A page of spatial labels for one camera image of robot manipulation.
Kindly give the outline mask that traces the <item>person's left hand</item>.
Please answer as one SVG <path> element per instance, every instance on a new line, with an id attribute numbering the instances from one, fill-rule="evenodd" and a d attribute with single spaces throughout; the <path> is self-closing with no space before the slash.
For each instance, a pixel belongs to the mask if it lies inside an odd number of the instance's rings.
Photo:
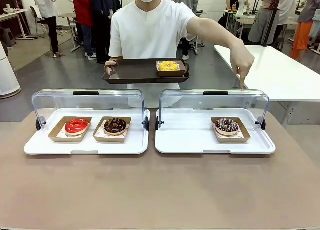
<path id="1" fill-rule="evenodd" d="M 239 75 L 239 85 L 245 87 L 245 79 L 255 60 L 254 55 L 244 44 L 236 44 L 230 47 L 230 63 L 233 72 Z"/>

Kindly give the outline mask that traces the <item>person's right hand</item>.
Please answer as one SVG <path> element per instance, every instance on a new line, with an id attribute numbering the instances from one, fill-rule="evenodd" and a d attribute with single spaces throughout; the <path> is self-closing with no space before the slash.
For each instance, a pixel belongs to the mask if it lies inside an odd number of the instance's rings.
<path id="1" fill-rule="evenodd" d="M 104 70 L 109 76 L 111 76 L 115 73 L 115 65 L 116 64 L 117 64 L 116 61 L 106 61 L 105 62 Z"/>

